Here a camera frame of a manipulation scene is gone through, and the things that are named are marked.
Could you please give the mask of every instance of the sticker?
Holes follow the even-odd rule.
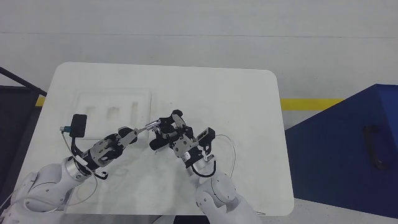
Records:
[[[191,155],[189,154],[189,152],[184,153],[184,155],[182,156],[182,161],[187,162],[189,159],[191,159]]]

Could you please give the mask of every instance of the blue cover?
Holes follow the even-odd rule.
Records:
[[[371,162],[366,126],[387,169]],[[398,218],[398,86],[373,85],[285,134],[296,198]]]

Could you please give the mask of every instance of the white floor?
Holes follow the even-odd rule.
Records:
[[[268,69],[283,98],[345,98],[398,83],[398,1],[0,0],[1,66],[46,90],[67,61]],[[297,200],[264,222],[398,221]]]

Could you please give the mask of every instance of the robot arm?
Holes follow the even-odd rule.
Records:
[[[61,164],[49,164],[38,173],[30,173],[23,180],[21,187],[12,195],[12,205],[2,213],[2,223],[60,223],[72,189],[84,183],[92,174],[99,179],[106,179],[107,173],[98,175],[95,170],[121,156],[123,150],[136,142],[138,134],[144,130],[119,128],[118,133],[98,141],[85,152],[73,144],[73,156],[65,158]],[[71,132],[70,136],[74,136],[68,126],[61,128],[61,131]]]
[[[217,169],[216,159],[210,154],[214,130],[207,128],[195,138],[192,128],[185,124],[179,110],[173,111],[168,118],[148,124],[146,128],[156,134],[156,138],[150,142],[153,150],[169,145],[175,155],[182,159],[191,182],[197,188],[196,203],[211,224],[262,223],[244,197],[236,193],[231,178]],[[200,178],[206,180],[201,184]]]

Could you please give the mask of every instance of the tabletop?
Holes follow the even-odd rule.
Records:
[[[115,88],[149,91],[151,120],[170,116],[172,110],[179,109],[196,135],[209,126],[216,134],[230,137],[236,149],[232,180],[237,192],[266,215],[288,215],[292,211],[294,198],[277,80],[268,70],[61,64],[55,71],[18,182],[28,173],[69,156],[59,127],[70,124],[67,121],[72,118],[77,92],[114,92]],[[94,196],[68,207],[67,213],[202,215],[185,165],[171,149],[152,151],[149,141],[153,137],[149,133],[148,138],[126,148],[119,159],[105,167],[109,177],[99,181]],[[82,149],[94,143],[76,142]],[[217,137],[212,153],[218,168],[229,173],[229,141]],[[88,179],[74,190],[70,202],[84,199],[94,185],[94,180]]]

